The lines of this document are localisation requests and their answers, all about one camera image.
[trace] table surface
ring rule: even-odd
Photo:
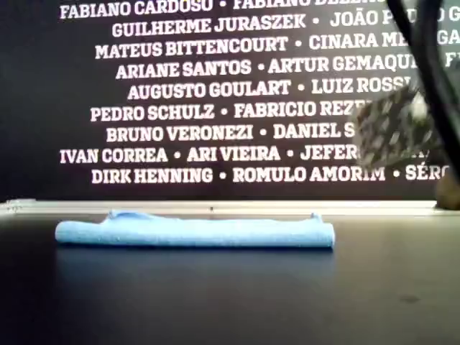
[[[58,247],[60,219],[0,220],[2,345],[460,344],[459,217],[336,219],[334,253]]]

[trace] white trim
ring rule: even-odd
[[[107,214],[111,210],[164,216],[460,216],[435,201],[35,201],[0,204],[8,214]]]

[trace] cloth fold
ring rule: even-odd
[[[101,223],[62,221],[60,243],[153,247],[333,248],[334,227],[318,214],[301,221],[180,219],[111,211]]]

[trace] letter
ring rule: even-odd
[[[407,47],[401,32],[382,32],[382,47]]]
[[[385,181],[385,169],[383,167],[371,172],[357,166],[331,166],[314,167],[311,171],[310,182],[357,182],[357,181]]]
[[[217,147],[191,147],[187,162],[217,162]]]
[[[358,49],[377,48],[375,34],[311,34],[309,47],[312,50],[322,49]]]
[[[357,93],[379,93],[390,92],[401,88],[410,82],[410,77],[372,77],[357,78]]]
[[[95,164],[98,162],[98,149],[62,149],[60,164]]]
[[[343,101],[320,101],[320,116],[343,116],[351,115],[355,108],[359,108],[369,103],[365,99],[348,99]]]
[[[164,129],[160,126],[106,128],[107,142],[161,142],[164,137]]]
[[[134,169],[134,183],[211,183],[213,170],[209,167]]]
[[[131,183],[131,170],[130,169],[103,169],[92,170],[93,184],[127,184]]]
[[[355,135],[354,131],[354,123],[353,122],[345,122],[344,125],[344,136],[346,138],[353,138]]]
[[[363,8],[355,9],[356,13],[351,11],[335,12],[335,18],[330,21],[332,27],[352,27],[352,26],[367,26],[376,25],[379,22],[379,14],[377,11],[363,12]]]
[[[328,71],[329,59],[324,56],[273,58],[267,69],[269,74]]]
[[[310,4],[311,0],[235,0],[233,9],[271,9]]]
[[[273,139],[340,138],[337,123],[273,124]]]
[[[356,160],[358,149],[353,144],[305,145],[301,160]]]
[[[170,141],[230,141],[253,140],[252,124],[166,126]]]
[[[460,20],[460,6],[452,6],[448,9],[448,18],[451,22],[458,22]]]
[[[234,167],[233,183],[291,183],[307,180],[304,167]]]
[[[447,166],[440,167],[439,165],[408,165],[405,167],[405,179],[409,181],[432,181],[439,180],[448,169]]]
[[[353,78],[323,78],[311,80],[312,94],[353,93]]]

